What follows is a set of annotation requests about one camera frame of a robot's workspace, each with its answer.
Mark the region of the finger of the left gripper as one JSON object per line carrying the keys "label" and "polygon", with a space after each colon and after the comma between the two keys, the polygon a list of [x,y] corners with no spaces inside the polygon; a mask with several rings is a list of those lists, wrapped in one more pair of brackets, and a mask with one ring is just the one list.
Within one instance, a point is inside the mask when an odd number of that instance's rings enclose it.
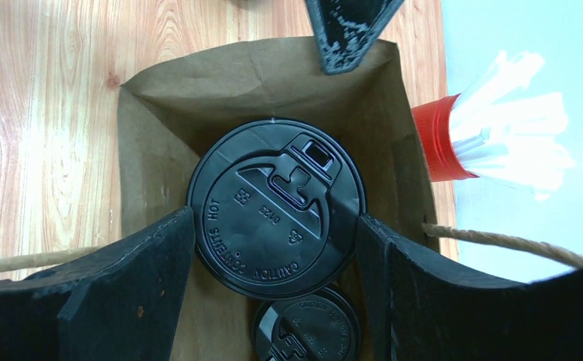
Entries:
{"label": "finger of the left gripper", "polygon": [[326,75],[356,69],[403,0],[305,0]]}

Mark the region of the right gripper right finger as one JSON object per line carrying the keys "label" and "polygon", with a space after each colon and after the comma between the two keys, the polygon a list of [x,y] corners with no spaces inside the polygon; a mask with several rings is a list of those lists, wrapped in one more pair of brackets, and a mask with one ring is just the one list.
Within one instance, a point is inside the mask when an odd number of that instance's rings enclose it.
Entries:
{"label": "right gripper right finger", "polygon": [[356,246],[376,360],[583,360],[583,268],[510,281],[369,215]]}

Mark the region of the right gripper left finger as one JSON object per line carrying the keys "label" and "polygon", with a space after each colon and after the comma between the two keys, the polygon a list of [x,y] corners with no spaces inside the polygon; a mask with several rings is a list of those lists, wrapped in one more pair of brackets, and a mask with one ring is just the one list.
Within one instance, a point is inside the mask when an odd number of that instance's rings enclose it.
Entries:
{"label": "right gripper left finger", "polygon": [[0,360],[167,360],[193,258],[182,208],[91,254],[0,281]]}

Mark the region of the black coffee lid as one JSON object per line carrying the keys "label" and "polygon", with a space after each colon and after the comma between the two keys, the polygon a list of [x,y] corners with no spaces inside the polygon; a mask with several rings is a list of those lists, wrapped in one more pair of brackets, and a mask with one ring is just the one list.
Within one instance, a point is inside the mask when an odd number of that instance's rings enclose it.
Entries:
{"label": "black coffee lid", "polygon": [[362,331],[357,310],[336,285],[297,299],[264,301],[251,341],[259,360],[358,360]]}
{"label": "black coffee lid", "polygon": [[224,286],[255,299],[294,299],[338,278],[367,209],[350,154],[308,123],[240,125],[197,164],[187,190],[196,252]]}

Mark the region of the green paper bag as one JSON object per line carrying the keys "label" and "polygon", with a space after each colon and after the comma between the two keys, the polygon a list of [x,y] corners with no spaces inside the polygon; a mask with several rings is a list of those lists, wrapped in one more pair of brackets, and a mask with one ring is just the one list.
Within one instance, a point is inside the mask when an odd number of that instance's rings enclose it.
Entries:
{"label": "green paper bag", "polygon": [[[350,154],[366,190],[367,209],[358,220],[372,216],[439,253],[424,230],[436,212],[400,55],[387,41],[375,43],[359,68],[336,76],[322,73],[310,38],[215,47],[134,76],[121,86],[118,104],[121,239],[174,211],[193,211],[187,190],[200,159],[232,129],[272,117],[315,126]],[[255,299],[224,286],[202,264],[195,222],[194,229],[193,258],[167,360],[256,360],[251,341],[256,310],[261,302],[289,299]],[[356,235],[357,229],[350,265],[325,287],[339,287],[357,310],[358,360],[376,360]]]}

